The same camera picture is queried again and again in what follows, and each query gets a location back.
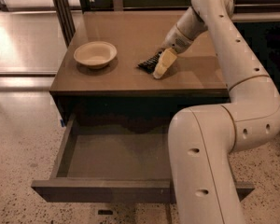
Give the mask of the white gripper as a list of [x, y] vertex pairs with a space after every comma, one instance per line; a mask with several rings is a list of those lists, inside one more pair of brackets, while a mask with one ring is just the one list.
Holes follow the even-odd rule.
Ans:
[[175, 25], [161, 44], [160, 58], [156, 64], [153, 76], [160, 79], [177, 59], [177, 54], [185, 52], [193, 41], [185, 37]]

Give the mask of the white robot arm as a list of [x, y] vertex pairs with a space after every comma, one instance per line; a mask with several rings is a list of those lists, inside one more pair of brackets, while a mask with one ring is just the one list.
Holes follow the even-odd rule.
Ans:
[[171, 120], [169, 157], [180, 224], [245, 224], [228, 156], [280, 132], [280, 94], [231, 21], [232, 0], [191, 0], [213, 41], [230, 102], [184, 108]]

